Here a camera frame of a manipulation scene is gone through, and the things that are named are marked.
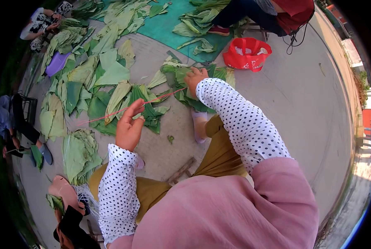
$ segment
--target polka dot sleeve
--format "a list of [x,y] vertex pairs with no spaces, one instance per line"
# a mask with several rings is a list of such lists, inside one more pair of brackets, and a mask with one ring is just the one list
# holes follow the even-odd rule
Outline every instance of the polka dot sleeve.
[[248,173],[264,159],[291,157],[281,136],[262,110],[218,78],[206,78],[196,89],[198,99],[214,109],[228,131],[235,152]]
[[108,167],[98,186],[98,224],[105,246],[120,236],[134,234],[136,216],[140,208],[134,172],[138,154],[114,144],[108,145],[108,154]]

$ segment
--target purple plastic board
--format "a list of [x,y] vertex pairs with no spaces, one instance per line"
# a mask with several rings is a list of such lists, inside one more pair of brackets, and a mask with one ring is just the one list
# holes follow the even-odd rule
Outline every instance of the purple plastic board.
[[56,72],[61,70],[65,66],[66,58],[71,53],[67,54],[60,54],[58,51],[53,55],[53,58],[51,59],[50,64],[45,68],[45,73],[48,75],[48,77],[53,76]]

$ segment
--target khaki pants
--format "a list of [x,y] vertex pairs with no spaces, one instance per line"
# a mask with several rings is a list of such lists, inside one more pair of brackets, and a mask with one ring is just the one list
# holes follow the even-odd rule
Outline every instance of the khaki pants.
[[[227,175],[240,175],[245,177],[248,173],[242,164],[241,157],[235,152],[228,132],[224,129],[223,122],[218,115],[212,117],[206,124],[206,134],[212,138],[208,151],[201,165],[193,176],[206,175],[222,177]],[[98,185],[103,177],[108,164],[97,169],[89,180],[89,187],[94,199],[98,201]],[[145,177],[137,177],[137,197],[140,209],[136,218],[139,223],[144,214],[158,201],[160,201],[171,188],[166,182],[156,181]]]

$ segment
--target red bag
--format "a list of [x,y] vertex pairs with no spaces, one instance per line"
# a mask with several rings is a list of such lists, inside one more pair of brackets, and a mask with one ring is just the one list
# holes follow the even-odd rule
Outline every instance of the red bag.
[[[264,48],[268,53],[257,55],[261,48]],[[237,69],[249,68],[252,72],[258,72],[263,68],[264,61],[271,53],[271,47],[267,43],[247,37],[232,40],[228,52],[223,53],[223,57],[224,63],[228,67]]]

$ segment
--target hand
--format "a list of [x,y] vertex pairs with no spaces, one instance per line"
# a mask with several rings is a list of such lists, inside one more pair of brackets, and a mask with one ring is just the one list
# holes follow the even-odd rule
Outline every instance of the hand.
[[58,210],[58,208],[55,208],[54,210],[54,214],[55,214],[55,217],[57,218],[57,221],[58,223],[62,221],[62,214],[61,212]]
[[187,76],[184,77],[184,81],[187,83],[189,90],[191,91],[191,96],[196,97],[195,91],[197,89],[197,85],[199,82],[201,82],[203,79],[209,78],[208,71],[206,71],[206,68],[202,68],[201,71],[199,71],[196,67],[191,67],[192,72],[188,72]]
[[17,149],[21,147],[21,143],[19,142],[18,138],[12,137],[12,142],[13,142],[13,145],[15,145]]
[[133,120],[133,117],[138,113],[142,113],[145,109],[143,106],[144,100],[139,98],[134,101],[126,111],[116,127],[116,145],[122,149],[127,149],[133,152],[141,137],[142,126],[145,119],[143,116]]
[[3,147],[3,158],[6,157],[6,153],[7,153],[7,147],[4,145],[4,147]]
[[51,17],[54,18],[54,19],[61,20],[62,15],[61,15],[61,14],[55,14],[55,13],[54,13]]
[[53,30],[59,26],[59,22],[53,23],[50,26],[47,27],[47,30]]

